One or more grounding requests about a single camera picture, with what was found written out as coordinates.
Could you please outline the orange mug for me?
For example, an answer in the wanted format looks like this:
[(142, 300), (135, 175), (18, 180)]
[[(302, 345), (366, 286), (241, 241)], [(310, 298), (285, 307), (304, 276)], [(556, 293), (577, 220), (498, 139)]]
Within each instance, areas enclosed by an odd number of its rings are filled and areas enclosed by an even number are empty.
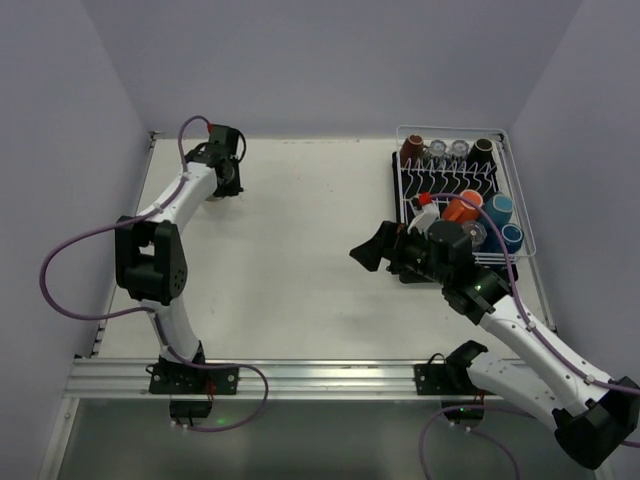
[[(467, 189), (460, 193), (460, 196), (474, 205), (482, 207), (484, 200), (482, 195), (476, 190)], [(463, 224), (465, 221), (477, 220), (480, 216), (479, 211), (468, 203), (458, 198), (451, 199), (443, 211), (441, 218), (446, 221), (453, 221)]]

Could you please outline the dark blue mug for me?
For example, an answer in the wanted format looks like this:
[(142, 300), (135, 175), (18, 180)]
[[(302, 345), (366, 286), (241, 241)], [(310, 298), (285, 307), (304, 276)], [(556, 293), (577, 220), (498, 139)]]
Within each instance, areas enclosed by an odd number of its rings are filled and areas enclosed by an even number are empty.
[(514, 223), (503, 225), (499, 228), (499, 233), (488, 227), (483, 250), (488, 253), (500, 253), (502, 251), (500, 242), (503, 242), (509, 254), (516, 254), (521, 249), (523, 240), (522, 230)]

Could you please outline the clear plastic glass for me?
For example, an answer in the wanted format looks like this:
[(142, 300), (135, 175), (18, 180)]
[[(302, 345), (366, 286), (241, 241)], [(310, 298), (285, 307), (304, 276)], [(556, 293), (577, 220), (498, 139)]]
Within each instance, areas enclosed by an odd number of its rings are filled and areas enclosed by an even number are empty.
[(469, 220), (462, 224), (463, 232), (470, 238), (473, 251), (479, 251), (487, 239), (485, 227), (478, 221)]

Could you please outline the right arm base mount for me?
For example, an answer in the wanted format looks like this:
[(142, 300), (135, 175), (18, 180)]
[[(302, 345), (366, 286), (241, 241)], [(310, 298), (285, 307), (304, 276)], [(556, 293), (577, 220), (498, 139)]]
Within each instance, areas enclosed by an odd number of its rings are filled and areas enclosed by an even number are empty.
[(460, 403), (442, 400), (441, 405), (454, 407), (445, 413), (445, 417), (456, 424), (478, 425), (484, 417), (482, 410), (471, 410), (463, 404), (483, 405), (486, 391), (475, 387), (467, 374), (471, 361), (488, 348), (476, 341), (469, 340), (445, 356), (433, 354), (426, 362), (413, 366), (413, 379), (417, 395), (440, 397), (463, 397)]

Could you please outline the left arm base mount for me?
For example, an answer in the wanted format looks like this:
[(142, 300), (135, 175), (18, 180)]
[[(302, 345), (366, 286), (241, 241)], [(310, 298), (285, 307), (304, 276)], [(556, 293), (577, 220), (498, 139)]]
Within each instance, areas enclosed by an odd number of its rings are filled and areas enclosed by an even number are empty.
[(147, 365), (150, 375), (149, 392), (154, 395), (204, 395), (205, 400), (171, 400), (169, 416), (173, 421), (193, 427), (206, 419), (218, 395), (235, 395), (239, 379), (239, 368), (229, 367), (214, 370), (196, 369), (180, 362), (171, 362), (162, 357)]

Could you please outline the light blue square mug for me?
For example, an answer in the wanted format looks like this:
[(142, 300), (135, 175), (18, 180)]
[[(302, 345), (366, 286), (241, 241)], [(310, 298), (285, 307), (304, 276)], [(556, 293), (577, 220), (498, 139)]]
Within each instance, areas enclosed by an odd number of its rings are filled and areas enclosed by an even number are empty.
[(498, 228), (502, 228), (511, 220), (513, 201), (503, 193), (496, 193), (483, 205), (483, 211)]

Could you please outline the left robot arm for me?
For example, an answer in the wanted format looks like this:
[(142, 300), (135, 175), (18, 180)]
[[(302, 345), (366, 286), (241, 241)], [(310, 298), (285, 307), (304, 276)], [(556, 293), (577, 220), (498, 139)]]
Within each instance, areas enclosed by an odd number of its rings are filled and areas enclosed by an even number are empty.
[(188, 265), (181, 234), (203, 203), (243, 191), (244, 134), (218, 124), (207, 131), (207, 140), (185, 154), (186, 167), (140, 213), (143, 219), (115, 230), (116, 283), (153, 322), (161, 364), (205, 362), (183, 300)]

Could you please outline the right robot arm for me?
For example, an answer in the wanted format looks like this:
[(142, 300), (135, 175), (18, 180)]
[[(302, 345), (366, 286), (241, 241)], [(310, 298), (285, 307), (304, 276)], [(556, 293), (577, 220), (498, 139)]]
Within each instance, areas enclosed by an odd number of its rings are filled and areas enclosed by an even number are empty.
[(550, 428), (580, 466), (598, 469), (636, 430), (638, 384), (612, 377), (559, 339), (522, 304), (514, 282), (476, 262), (460, 225), (437, 221), (421, 233), (384, 221), (349, 255), (370, 272), (388, 260), (440, 284), (454, 311), (508, 346), (524, 372), (467, 343), (459, 350), (464, 374)]

